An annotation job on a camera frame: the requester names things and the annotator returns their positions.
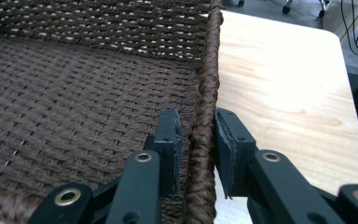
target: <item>woven wicker panel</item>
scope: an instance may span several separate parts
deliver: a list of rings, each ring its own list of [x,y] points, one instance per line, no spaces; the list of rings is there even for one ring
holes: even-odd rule
[[[64,183],[95,189],[118,177],[162,110],[178,108],[188,136],[196,65],[0,36],[0,219],[25,222]],[[166,200],[163,222],[181,204]]]
[[[0,1],[0,34],[114,49],[159,59],[200,59],[202,0]]]

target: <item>gray floor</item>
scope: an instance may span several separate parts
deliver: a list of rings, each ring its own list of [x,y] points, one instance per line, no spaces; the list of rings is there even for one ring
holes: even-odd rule
[[[288,22],[322,29],[322,19],[318,18],[321,5],[317,0],[295,0],[291,5],[291,11],[287,15],[282,14],[285,0],[246,0],[244,7],[237,7],[238,0],[224,0],[226,10],[241,14],[256,16],[264,19]],[[351,45],[356,53],[353,37]],[[358,56],[351,52],[348,41],[342,45],[342,52],[349,76],[358,77]]]

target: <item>dark brown rattan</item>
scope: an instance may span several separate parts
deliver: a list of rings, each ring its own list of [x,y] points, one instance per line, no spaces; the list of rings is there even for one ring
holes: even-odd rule
[[[0,1],[0,219],[26,222],[64,183],[118,177],[176,107],[193,147],[162,221],[185,208],[186,223],[212,223],[219,4]]]

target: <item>chair caster wheel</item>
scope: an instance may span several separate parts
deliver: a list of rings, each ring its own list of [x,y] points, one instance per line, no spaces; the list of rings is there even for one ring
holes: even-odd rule
[[[287,14],[290,12],[290,7],[283,7],[282,9],[283,14]]]
[[[324,17],[324,13],[325,13],[326,11],[324,11],[324,10],[321,10],[320,12],[319,12],[319,18],[323,18]]]

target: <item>woven weave pattern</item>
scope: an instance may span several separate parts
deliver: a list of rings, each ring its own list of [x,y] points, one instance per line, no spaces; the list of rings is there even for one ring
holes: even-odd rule
[[[195,66],[0,37],[0,191],[34,203],[67,182],[95,189],[121,174],[127,156],[142,149],[168,108],[179,109],[189,135]],[[12,210],[12,199],[4,200]],[[166,200],[163,222],[176,220],[181,204],[180,198]]]
[[[0,1],[0,34],[192,61],[201,57],[204,45],[203,2],[5,0]]]

